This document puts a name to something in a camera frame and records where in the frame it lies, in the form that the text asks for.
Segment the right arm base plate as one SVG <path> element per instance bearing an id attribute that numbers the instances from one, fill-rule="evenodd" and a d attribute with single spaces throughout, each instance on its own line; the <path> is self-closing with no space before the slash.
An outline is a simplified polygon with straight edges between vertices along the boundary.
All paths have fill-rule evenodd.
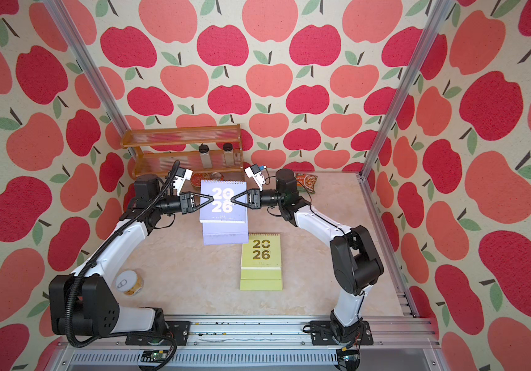
<path id="1" fill-rule="evenodd" d="M 342 326 L 337 320 L 311 321 L 303 326 L 302 331 L 310 335 L 313 346 L 350 347 L 374 344 L 370 324 L 362 319 L 348 327 Z"/>

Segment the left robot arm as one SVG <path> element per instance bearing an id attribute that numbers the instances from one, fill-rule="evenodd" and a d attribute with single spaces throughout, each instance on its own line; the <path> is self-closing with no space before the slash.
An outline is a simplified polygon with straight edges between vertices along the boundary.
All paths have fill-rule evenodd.
<path id="1" fill-rule="evenodd" d="M 162 309 L 123 306 L 110 286 L 162 216 L 194 213 L 212 202 L 211 196 L 204 195 L 199 204 L 196 200 L 200 194 L 181 190 L 192 175 L 191 170 L 174 162 L 166 179 L 146 175 L 134 182 L 135 195 L 115 230 L 72 273 L 58 275 L 49 284 L 52 331 L 56 335 L 64 335 L 75 348 L 122 336 L 160 339 L 176 346 Z"/>

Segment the purple 2026 calendar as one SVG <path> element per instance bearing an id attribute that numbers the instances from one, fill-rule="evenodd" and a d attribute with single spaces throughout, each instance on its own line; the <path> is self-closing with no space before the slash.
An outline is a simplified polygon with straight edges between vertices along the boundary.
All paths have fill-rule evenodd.
<path id="1" fill-rule="evenodd" d="M 231 202 L 246 190 L 246 182 L 201 181 L 200 192 L 214 199 L 200 210 L 205 245 L 248 243 L 248 210 Z"/>

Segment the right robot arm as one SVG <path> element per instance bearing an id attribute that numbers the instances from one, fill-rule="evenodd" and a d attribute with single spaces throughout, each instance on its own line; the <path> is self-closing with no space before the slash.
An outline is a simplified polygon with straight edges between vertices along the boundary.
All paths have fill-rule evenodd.
<path id="1" fill-rule="evenodd" d="M 364 337 L 362 305 L 372 287 L 384 273 L 384 265 L 369 230 L 349 227 L 320 213 L 298 190 L 294 172 L 283 168 L 276 172 L 276 188 L 266 190 L 264 166 L 245 169 L 245 174 L 258 185 L 231 198 L 233 204 L 250 210 L 276 207 L 284 221 L 305 230 L 330 249 L 333 273 L 342 292 L 330 313 L 327 333 L 341 346 L 351 346 Z"/>

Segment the green 2026 calendar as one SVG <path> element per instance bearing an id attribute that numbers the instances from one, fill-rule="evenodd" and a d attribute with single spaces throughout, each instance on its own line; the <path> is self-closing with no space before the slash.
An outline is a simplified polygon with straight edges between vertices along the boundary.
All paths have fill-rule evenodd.
<path id="1" fill-rule="evenodd" d="M 282 283 L 282 246 L 279 234 L 248 235 L 242 246 L 240 290 L 244 292 L 280 292 Z"/>

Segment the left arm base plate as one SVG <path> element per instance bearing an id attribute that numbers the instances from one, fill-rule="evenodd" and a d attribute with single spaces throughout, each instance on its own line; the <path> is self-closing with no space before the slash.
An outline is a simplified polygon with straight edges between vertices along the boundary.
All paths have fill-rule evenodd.
<path id="1" fill-rule="evenodd" d="M 178 346 L 186 346 L 190 332 L 189 321 L 165 321 L 163 326 L 148 332 L 129 333 L 126 337 L 128 346 L 170 346 L 171 340 Z"/>

